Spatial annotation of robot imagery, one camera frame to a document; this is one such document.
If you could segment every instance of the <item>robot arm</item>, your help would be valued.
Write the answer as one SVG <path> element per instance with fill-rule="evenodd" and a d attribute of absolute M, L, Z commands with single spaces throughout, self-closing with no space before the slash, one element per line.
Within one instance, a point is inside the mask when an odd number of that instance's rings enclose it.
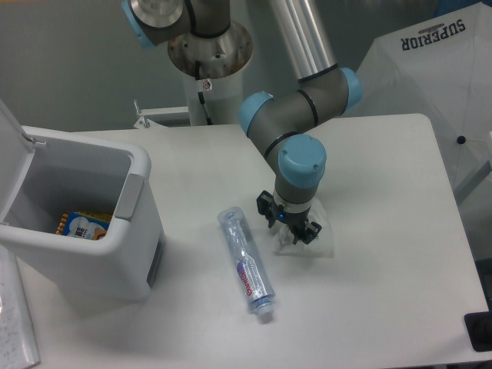
<path fill-rule="evenodd" d="M 144 48 L 188 32 L 217 37 L 231 24 L 229 0 L 124 0 L 121 7 Z"/>
<path fill-rule="evenodd" d="M 304 133 L 356 104 L 362 91 L 355 73 L 338 68 L 314 0 L 270 3 L 300 88 L 280 100 L 266 92 L 254 94 L 238 117 L 276 174 L 274 193 L 261 193 L 258 211 L 269 227 L 280 221 L 290 228 L 294 243 L 308 244 L 321 230 L 319 224 L 308 223 L 308 214 L 324 174 L 326 151 Z M 171 60 L 197 80 L 232 75 L 251 57 L 249 36 L 240 37 L 247 32 L 231 27 L 229 0 L 125 0 L 121 6 L 143 46 L 174 38 L 168 45 Z M 183 34 L 188 36 L 180 40 Z M 205 106 L 203 95 L 200 102 Z"/>
<path fill-rule="evenodd" d="M 324 174 L 326 151 L 307 130 L 341 115 L 361 99 L 350 69 L 339 69 L 312 0 L 270 0 L 288 47 L 300 88 L 281 100 L 265 92 L 244 101 L 239 121 L 244 133 L 274 171 L 273 195 L 263 191 L 258 212 L 271 227 L 286 224 L 309 244 L 321 226 L 308 223 L 311 201 Z"/>

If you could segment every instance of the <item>table surface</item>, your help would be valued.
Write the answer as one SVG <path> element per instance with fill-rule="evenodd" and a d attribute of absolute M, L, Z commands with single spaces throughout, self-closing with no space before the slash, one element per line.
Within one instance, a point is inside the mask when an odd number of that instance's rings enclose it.
<path fill-rule="evenodd" d="M 273 254 L 255 198 L 274 175 L 238 126 L 100 131 L 152 160 L 167 235 L 153 292 L 128 304 L 62 291 L 20 261 L 41 367 L 385 368 L 492 358 L 463 316 L 486 302 L 430 122 L 334 119 L 317 196 L 330 259 Z M 277 293 L 274 320 L 249 314 L 217 214 L 247 216 Z"/>

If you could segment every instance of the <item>blue joint cap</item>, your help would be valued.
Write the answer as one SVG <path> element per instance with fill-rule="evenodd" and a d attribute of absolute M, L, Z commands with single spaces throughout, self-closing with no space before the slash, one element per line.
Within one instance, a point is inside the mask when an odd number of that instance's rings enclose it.
<path fill-rule="evenodd" d="M 348 100 L 345 107 L 345 111 L 347 111 L 362 99 L 362 85 L 354 71 L 349 68 L 341 68 L 340 70 L 344 73 L 348 83 Z"/>
<path fill-rule="evenodd" d="M 128 5 L 128 2 L 124 0 L 121 4 L 121 8 L 123 9 L 123 12 L 126 15 L 126 19 L 130 23 L 131 29 L 133 29 L 133 32 L 135 32 L 137 36 L 138 42 L 140 42 L 140 46 L 142 48 L 154 48 L 155 45 L 152 43 L 151 40 L 148 39 L 147 35 L 141 30 L 140 25 L 138 24 L 137 20 L 133 16 L 133 13 L 131 12 L 130 5 Z"/>
<path fill-rule="evenodd" d="M 278 153 L 278 168 L 284 178 L 299 188 L 317 187 L 323 178 L 326 150 L 310 135 L 288 138 Z"/>
<path fill-rule="evenodd" d="M 241 128 L 246 135 L 248 135 L 248 130 L 254 116 L 263 106 L 263 104 L 269 100 L 273 100 L 273 96 L 265 91 L 257 92 L 251 95 L 249 98 L 243 101 L 238 112 L 238 119 Z"/>

